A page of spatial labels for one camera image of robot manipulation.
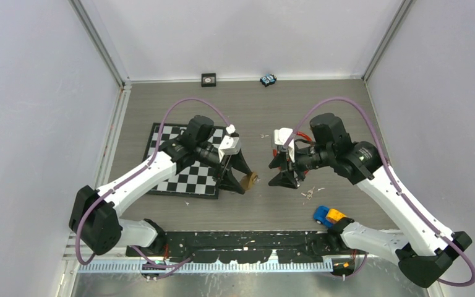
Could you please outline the brass padlock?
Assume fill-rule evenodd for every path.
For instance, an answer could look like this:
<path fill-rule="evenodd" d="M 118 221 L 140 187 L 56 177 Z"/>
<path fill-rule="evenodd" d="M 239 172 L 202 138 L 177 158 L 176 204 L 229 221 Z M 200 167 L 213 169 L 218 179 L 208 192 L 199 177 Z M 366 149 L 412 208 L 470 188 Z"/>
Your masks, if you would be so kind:
<path fill-rule="evenodd" d="M 242 187 L 242 189 L 246 192 L 246 191 L 252 189 L 253 186 L 257 183 L 258 180 L 259 180 L 259 176 L 258 176 L 257 172 L 253 171 L 253 172 L 243 176 L 239 183 L 240 183 L 240 186 Z"/>

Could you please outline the silver key bunch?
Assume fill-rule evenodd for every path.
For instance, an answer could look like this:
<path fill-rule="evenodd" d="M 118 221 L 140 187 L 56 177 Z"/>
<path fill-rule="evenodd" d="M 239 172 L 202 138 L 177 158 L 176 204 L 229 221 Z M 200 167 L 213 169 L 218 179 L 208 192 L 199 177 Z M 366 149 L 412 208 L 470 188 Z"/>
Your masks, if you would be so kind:
<path fill-rule="evenodd" d="M 315 192 L 315 187 L 312 187 L 306 192 L 302 192 L 301 195 L 305 197 L 306 200 L 311 200 Z"/>

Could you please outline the red cable lock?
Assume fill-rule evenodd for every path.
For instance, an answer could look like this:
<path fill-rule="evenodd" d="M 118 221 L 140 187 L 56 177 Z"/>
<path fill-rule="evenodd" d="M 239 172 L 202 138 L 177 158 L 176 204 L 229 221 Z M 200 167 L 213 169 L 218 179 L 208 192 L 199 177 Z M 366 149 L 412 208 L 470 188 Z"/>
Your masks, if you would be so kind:
<path fill-rule="evenodd" d="M 295 137 L 296 140 L 301 140 L 303 142 L 312 142 L 312 138 L 310 136 L 308 136 L 307 134 L 301 132 L 301 131 L 297 131 L 296 132 L 296 137 Z M 277 146 L 273 146 L 273 156 L 277 156 L 278 154 L 278 149 L 277 149 Z"/>

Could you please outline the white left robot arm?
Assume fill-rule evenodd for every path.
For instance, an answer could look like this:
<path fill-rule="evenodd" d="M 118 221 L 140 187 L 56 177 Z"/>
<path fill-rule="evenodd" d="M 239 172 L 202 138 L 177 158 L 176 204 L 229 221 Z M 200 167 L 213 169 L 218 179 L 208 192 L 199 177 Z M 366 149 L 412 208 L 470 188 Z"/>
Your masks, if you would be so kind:
<path fill-rule="evenodd" d="M 195 162 L 213 168 L 217 189 L 244 194 L 255 173 L 242 154 L 239 134 L 234 126 L 228 126 L 219 145 L 214 146 L 209 141 L 214 130 L 210 118 L 194 116 L 178 136 L 158 140 L 153 154 L 125 175 L 98 189 L 89 185 L 79 189 L 69 219 L 76 243 L 84 243 L 97 256 L 124 246 L 160 255 L 165 240 L 158 225 L 149 219 L 133 221 L 121 216 L 149 190 Z"/>

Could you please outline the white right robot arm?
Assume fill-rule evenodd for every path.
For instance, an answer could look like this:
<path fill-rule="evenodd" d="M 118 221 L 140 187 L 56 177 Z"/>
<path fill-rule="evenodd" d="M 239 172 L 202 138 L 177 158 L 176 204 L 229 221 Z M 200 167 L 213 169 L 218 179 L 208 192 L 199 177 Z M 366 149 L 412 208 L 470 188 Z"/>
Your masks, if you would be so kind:
<path fill-rule="evenodd" d="M 315 213 L 315 221 L 327 228 L 325 244 L 333 252 L 362 250 L 395 264 L 415 285 L 428 288 L 450 268 L 471 244 L 464 231 L 452 231 L 429 212 L 419 216 L 423 206 L 400 183 L 392 167 L 383 163 L 376 146 L 354 142 L 342 120 L 331 113 L 310 121 L 314 136 L 298 148 L 293 130 L 274 131 L 276 150 L 270 168 L 279 173 L 270 186 L 299 187 L 306 172 L 329 167 L 365 192 L 401 230 L 399 236 L 366 227 L 345 214 L 327 208 Z"/>

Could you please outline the black white chessboard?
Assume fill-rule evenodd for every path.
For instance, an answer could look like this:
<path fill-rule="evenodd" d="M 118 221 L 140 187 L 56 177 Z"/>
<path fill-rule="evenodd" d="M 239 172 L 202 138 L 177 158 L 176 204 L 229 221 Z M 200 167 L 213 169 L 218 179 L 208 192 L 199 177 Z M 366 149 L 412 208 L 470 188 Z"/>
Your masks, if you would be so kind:
<path fill-rule="evenodd" d="M 142 159 L 143 161 L 150 158 L 157 147 L 159 126 L 159 122 L 152 124 L 145 153 Z M 163 127 L 163 133 L 161 135 L 160 145 L 164 141 L 177 137 L 179 134 L 181 134 L 181 132 L 183 132 L 183 130 L 186 130 L 186 127 L 187 124 L 165 123 Z M 217 147 L 221 143 L 225 134 L 226 131 L 223 126 L 215 126 L 214 132 L 209 137 L 208 142 L 214 147 Z M 195 160 L 195 162 L 193 162 L 193 164 L 188 167 L 179 164 L 179 168 L 182 169 L 182 171 L 164 181 L 161 181 L 152 189 L 150 189 L 147 194 L 175 197 L 193 197 L 201 199 L 218 199 L 220 190 L 216 187 L 215 169 L 200 163 L 197 160 Z"/>

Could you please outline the blue yellow toy car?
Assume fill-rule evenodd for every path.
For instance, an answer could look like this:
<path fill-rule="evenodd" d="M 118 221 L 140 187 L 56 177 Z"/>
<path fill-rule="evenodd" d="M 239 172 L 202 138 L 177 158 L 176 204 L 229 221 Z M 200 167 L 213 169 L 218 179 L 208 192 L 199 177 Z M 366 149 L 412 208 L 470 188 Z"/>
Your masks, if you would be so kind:
<path fill-rule="evenodd" d="M 328 208 L 324 205 L 317 207 L 313 214 L 313 220 L 326 228 L 331 228 L 344 217 L 346 217 L 346 215 L 342 212 L 337 209 Z"/>

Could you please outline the blue owl eraser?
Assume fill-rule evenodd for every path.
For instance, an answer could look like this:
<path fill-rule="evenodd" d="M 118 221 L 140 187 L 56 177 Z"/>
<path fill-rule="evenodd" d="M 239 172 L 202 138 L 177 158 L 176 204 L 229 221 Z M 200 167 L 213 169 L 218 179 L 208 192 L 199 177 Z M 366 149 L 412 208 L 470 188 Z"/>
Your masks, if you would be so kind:
<path fill-rule="evenodd" d="M 259 79 L 259 82 L 264 86 L 268 87 L 275 84 L 277 81 L 277 77 L 274 74 L 267 74 Z"/>

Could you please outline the small black square box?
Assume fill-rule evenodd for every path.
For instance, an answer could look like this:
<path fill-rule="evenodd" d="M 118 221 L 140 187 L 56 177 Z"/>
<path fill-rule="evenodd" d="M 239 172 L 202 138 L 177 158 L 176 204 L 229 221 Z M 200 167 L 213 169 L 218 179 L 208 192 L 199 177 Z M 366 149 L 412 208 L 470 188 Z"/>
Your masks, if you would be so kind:
<path fill-rule="evenodd" d="M 201 75 L 201 87 L 216 87 L 216 73 L 203 73 Z"/>

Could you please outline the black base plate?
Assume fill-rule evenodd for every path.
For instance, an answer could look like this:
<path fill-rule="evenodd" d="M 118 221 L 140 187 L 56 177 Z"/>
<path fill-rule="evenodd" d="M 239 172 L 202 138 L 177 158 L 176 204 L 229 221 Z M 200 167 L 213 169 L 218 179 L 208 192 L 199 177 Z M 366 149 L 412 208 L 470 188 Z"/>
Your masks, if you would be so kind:
<path fill-rule="evenodd" d="M 139 250 L 147 257 L 198 264 L 265 263 L 273 255 L 281 264 L 318 263 L 323 256 L 353 254 L 344 246 L 333 248 L 327 238 L 324 231 L 168 231 Z"/>

